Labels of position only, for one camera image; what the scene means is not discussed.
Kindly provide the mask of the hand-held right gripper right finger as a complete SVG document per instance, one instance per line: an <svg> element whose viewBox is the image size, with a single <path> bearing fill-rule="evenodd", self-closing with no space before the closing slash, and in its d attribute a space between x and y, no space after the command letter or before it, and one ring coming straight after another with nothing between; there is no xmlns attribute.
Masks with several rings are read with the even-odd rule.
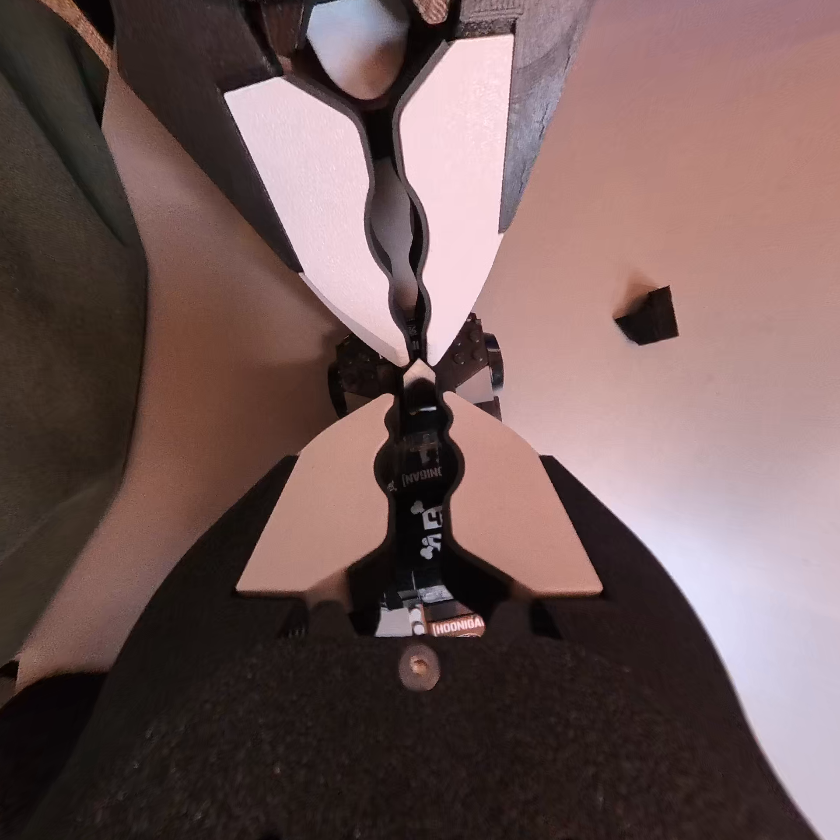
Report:
<svg viewBox="0 0 840 840"><path fill-rule="evenodd" d="M537 451L456 393L444 402L461 460L448 502L456 545L532 595L600 595L603 584Z"/></svg>

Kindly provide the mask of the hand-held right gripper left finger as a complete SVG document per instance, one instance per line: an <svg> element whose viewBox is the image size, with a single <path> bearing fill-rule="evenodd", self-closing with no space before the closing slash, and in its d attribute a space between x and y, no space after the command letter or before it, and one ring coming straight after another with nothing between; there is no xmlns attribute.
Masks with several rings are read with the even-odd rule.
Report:
<svg viewBox="0 0 840 840"><path fill-rule="evenodd" d="M375 457L389 438L394 395L366 403L300 453L269 515L237 593L351 604L348 569L385 541L389 502Z"/></svg>

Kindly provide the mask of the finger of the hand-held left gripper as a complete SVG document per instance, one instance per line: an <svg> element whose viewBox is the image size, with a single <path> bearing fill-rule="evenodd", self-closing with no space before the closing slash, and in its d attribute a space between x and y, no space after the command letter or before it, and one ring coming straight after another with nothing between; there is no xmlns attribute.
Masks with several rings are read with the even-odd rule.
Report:
<svg viewBox="0 0 840 840"><path fill-rule="evenodd" d="M272 77L224 99L300 277L352 333L405 368L410 341L395 314L390 264L372 234L375 177L360 115L300 77Z"/></svg>
<svg viewBox="0 0 840 840"><path fill-rule="evenodd" d="M394 111L397 171L421 221L425 359L439 362L503 239L501 193L514 35L444 42Z"/></svg>

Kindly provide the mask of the black lego car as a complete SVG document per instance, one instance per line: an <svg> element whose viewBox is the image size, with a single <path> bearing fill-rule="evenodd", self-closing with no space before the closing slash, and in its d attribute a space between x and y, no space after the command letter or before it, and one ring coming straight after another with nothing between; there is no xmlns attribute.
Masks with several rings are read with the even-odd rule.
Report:
<svg viewBox="0 0 840 840"><path fill-rule="evenodd" d="M351 574L351 592L362 604L350 619L361 635L481 635L475 612L456 601L443 576L450 557L444 502L457 473L455 452L445 441L443 390L472 383L477 396L471 402L501 418L501 349L471 312L433 372L410 384L405 378L352 334L336 346L328 368L329 396L340 418L376 397L395 397L386 418L389 438L374 462L392 503L393 539L383 552L387 576L375 577L373 561Z"/></svg>

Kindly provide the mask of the small black lego brick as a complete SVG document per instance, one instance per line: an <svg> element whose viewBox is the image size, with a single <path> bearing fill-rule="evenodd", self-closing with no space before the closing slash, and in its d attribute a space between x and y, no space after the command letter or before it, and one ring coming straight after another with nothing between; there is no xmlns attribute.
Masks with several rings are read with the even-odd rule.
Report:
<svg viewBox="0 0 840 840"><path fill-rule="evenodd" d="M629 309L615 316L613 320L623 336L640 347L676 339L679 336L670 286L647 291L634 299Z"/></svg>

